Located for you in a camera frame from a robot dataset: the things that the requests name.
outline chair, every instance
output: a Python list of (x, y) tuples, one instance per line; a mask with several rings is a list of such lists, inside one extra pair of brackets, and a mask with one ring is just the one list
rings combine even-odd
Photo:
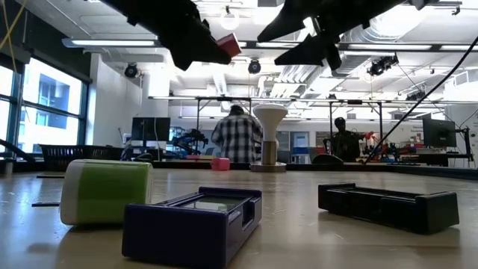
[(283, 164), (290, 164), (291, 162), (291, 152), (288, 150), (279, 150), (277, 151), (277, 161)]
[(309, 147), (308, 148), (308, 156), (311, 160), (310, 163), (312, 163), (312, 161), (315, 159), (315, 157), (317, 157), (319, 155), (319, 151), (317, 148), (314, 148), (314, 147)]

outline window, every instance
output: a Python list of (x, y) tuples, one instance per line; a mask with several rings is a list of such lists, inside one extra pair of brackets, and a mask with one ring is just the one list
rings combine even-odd
[[(10, 104), (5, 101), (0, 101), (0, 139), (7, 139), (8, 114)], [(0, 152), (5, 152), (5, 148), (0, 146)]]
[(10, 96), (12, 94), (13, 71), (0, 67), (0, 94)]
[(38, 60), (25, 67), (23, 99), (78, 115), (82, 82)]
[(38, 144), (76, 145), (78, 118), (36, 108), (23, 108), (25, 120), (20, 123), (18, 144), (23, 151), (41, 153)]
[(41, 153), (41, 144), (76, 145), (83, 82), (35, 59), (25, 66), (18, 145)]

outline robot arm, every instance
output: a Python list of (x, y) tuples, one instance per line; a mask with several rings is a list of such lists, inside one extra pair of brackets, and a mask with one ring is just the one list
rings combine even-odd
[[(439, 0), (408, 0), (418, 10)], [(259, 42), (267, 42), (303, 29), (303, 20), (311, 17), (317, 35), (307, 38), (276, 59), (277, 65), (311, 64), (332, 70), (341, 65), (336, 43), (340, 35), (356, 26), (370, 26), (370, 19), (402, 4), (403, 0), (285, 0), (279, 15), (259, 34)]]
[(102, 0), (128, 18), (158, 36), (161, 45), (171, 51), (174, 64), (186, 70), (193, 61), (231, 63), (231, 57), (211, 36), (207, 21), (201, 21), (191, 0)]

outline black box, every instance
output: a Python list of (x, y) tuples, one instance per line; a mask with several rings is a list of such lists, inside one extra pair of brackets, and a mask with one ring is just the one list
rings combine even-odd
[(417, 234), (440, 232), (459, 224), (456, 193), (410, 194), (354, 183), (319, 185), (319, 208)]

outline fluorescent light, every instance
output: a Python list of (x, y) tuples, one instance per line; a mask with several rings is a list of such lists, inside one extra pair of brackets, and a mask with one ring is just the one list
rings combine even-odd
[[(200, 120), (217, 120), (217, 119), (222, 119), (223, 117), (199, 117)], [(179, 116), (178, 119), (183, 119), (183, 120), (197, 120), (197, 117), (193, 116)]]
[[(466, 52), (469, 48), (470, 46), (466, 46), (466, 45), (445, 45), (445, 46), (442, 46), (440, 50), (444, 50), (444, 51), (457, 50), (457, 51)], [(473, 50), (477, 51), (478, 46), (473, 47)]]
[(259, 48), (283, 48), (283, 49), (291, 49), (297, 46), (297, 42), (289, 43), (289, 42), (264, 42), (264, 43), (257, 43), (257, 47)]
[(348, 49), (369, 49), (369, 50), (429, 50), (432, 45), (411, 45), (411, 44), (350, 44)]
[(277, 7), (261, 7), (255, 9), (254, 23), (256, 25), (269, 25), (279, 15), (284, 4)]
[(252, 101), (290, 102), (290, 98), (252, 98)]
[(357, 52), (345, 51), (344, 55), (348, 56), (395, 56), (394, 52)]
[(196, 100), (195, 97), (187, 96), (151, 96), (151, 98), (156, 100)]
[(297, 102), (328, 102), (330, 99), (297, 99)]
[(72, 40), (77, 46), (155, 46), (154, 40)]

